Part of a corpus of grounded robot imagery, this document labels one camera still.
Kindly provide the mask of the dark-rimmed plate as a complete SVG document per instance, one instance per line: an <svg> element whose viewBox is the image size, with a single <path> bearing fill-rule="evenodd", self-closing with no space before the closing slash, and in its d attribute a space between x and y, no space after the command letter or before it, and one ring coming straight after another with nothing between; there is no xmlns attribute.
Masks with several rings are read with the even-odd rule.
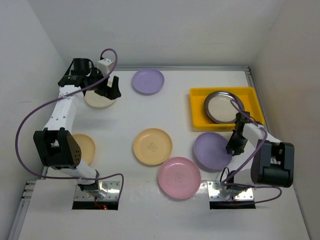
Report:
<svg viewBox="0 0 320 240"><path fill-rule="evenodd" d="M237 109L244 111L243 102L228 91L214 91L204 100L204 111L216 124L232 124L236 120Z"/></svg>

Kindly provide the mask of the pink plate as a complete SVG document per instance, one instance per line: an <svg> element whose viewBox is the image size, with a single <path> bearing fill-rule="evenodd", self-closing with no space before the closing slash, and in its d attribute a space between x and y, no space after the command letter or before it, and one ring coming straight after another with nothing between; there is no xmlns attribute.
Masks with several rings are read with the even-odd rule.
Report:
<svg viewBox="0 0 320 240"><path fill-rule="evenodd" d="M160 167L158 184L165 194L174 199L188 199L199 189L202 181L197 165L185 157L173 157Z"/></svg>

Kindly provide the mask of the yellow plate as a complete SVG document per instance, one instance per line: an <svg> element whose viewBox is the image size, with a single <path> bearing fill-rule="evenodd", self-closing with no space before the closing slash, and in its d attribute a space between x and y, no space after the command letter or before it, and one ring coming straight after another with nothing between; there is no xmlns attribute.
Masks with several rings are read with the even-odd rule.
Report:
<svg viewBox="0 0 320 240"><path fill-rule="evenodd" d="M94 140L86 134L73 134L72 136L81 149L81 159L90 166L96 156Z"/></svg>
<svg viewBox="0 0 320 240"><path fill-rule="evenodd" d="M133 153L143 164L156 166L164 163L171 155L171 137L159 128L148 128L140 132L133 141Z"/></svg>

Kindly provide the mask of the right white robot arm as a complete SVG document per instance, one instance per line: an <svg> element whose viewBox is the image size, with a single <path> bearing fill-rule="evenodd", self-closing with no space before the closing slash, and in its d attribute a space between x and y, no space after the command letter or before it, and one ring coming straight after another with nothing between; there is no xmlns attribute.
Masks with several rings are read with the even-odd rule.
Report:
<svg viewBox="0 0 320 240"><path fill-rule="evenodd" d="M234 183L234 176L249 161L252 161L250 178L253 184L263 187L291 187L294 181L294 145L273 137L262 124L253 121L248 112L238 112L234 130L225 147L226 152L238 156L244 152L247 143L255 146L255 150L239 168L221 181L221 188L230 194L249 189L249 186Z"/></svg>

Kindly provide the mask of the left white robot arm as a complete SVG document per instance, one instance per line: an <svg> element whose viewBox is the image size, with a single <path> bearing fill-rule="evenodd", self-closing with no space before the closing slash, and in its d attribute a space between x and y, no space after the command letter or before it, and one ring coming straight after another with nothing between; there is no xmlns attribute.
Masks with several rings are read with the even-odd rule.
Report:
<svg viewBox="0 0 320 240"><path fill-rule="evenodd" d="M71 130L77 107L87 93L86 87L102 79L113 65L113 61L106 58L98 61L97 66L87 58L73 59L58 82L60 100L43 130L33 135L42 164L76 177L80 189L96 198L104 198L108 186L99 179L99 172L83 160L83 153Z"/></svg>

